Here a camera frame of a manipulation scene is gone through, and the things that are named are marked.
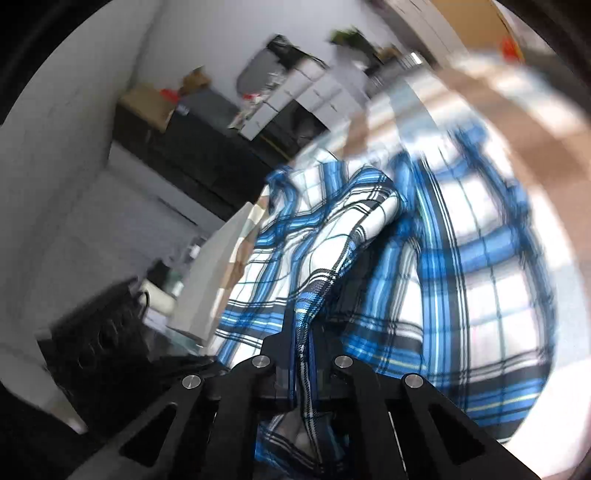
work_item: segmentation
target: black cabinet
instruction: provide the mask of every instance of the black cabinet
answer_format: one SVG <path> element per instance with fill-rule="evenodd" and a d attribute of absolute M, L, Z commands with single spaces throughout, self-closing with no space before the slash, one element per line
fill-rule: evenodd
<path fill-rule="evenodd" d="M 183 113 L 173 112 L 162 133 L 119 104 L 113 139 L 197 203 L 228 220 L 245 202 L 256 202 L 266 176 L 285 159 L 227 129 L 236 108 L 211 90 L 200 92 L 189 108 L 179 110 Z"/>

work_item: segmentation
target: red object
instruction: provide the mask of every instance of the red object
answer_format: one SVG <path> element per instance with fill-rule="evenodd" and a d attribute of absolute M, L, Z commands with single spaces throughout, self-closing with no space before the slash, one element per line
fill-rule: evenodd
<path fill-rule="evenodd" d="M 162 90 L 160 90 L 160 95 L 162 95 L 164 98 L 171 101 L 175 105 L 180 100 L 178 92 L 176 90 L 171 90 L 170 88 L 163 88 Z"/>
<path fill-rule="evenodd" d="M 512 37 L 505 37 L 501 41 L 501 53 L 503 58 L 507 61 L 520 61 L 519 53 L 517 52 L 517 44 Z"/>

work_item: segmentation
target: cardboard box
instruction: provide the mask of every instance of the cardboard box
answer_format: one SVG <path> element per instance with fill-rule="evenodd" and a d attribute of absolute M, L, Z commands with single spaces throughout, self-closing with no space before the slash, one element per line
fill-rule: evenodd
<path fill-rule="evenodd" d="M 173 102 L 167 100 L 151 85 L 134 87 L 119 99 L 119 103 L 162 133 L 166 131 L 176 108 Z"/>
<path fill-rule="evenodd" d="M 211 82 L 211 78 L 205 75 L 203 67 L 199 67 L 183 77 L 183 86 L 178 90 L 178 93 L 181 96 L 188 95 L 189 93 L 196 92 L 201 88 L 205 88 Z"/>

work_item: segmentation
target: metal screw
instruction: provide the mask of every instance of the metal screw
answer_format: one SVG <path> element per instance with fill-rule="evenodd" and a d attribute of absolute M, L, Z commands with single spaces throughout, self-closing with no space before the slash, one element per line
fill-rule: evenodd
<path fill-rule="evenodd" d="M 418 387 L 422 387 L 423 386 L 423 378 L 420 375 L 417 375 L 417 374 L 407 375 L 406 378 L 404 379 L 404 382 L 410 388 L 418 388 Z"/>
<path fill-rule="evenodd" d="M 335 365 L 339 368 L 349 368 L 353 365 L 353 359 L 346 355 L 339 355 L 335 358 Z"/>
<path fill-rule="evenodd" d="M 252 359 L 252 364 L 257 368 L 266 367 L 271 363 L 271 360 L 266 355 L 258 355 Z"/>
<path fill-rule="evenodd" d="M 201 378 L 198 375 L 187 375 L 183 378 L 183 386 L 185 388 L 195 388 L 201 385 Z"/>

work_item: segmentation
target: blue plaid fabric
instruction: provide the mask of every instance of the blue plaid fabric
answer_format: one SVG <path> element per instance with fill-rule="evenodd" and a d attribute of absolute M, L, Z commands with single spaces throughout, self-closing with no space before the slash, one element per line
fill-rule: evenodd
<path fill-rule="evenodd" d="M 269 176 L 269 217 L 210 346 L 233 366 L 293 311 L 299 407 L 260 425 L 257 459 L 346 476 L 346 439 L 313 408 L 312 321 L 380 374 L 419 372 L 499 440 L 525 418 L 550 370 L 553 296 L 527 197 L 485 140 L 477 124 L 347 161 L 320 140 Z"/>

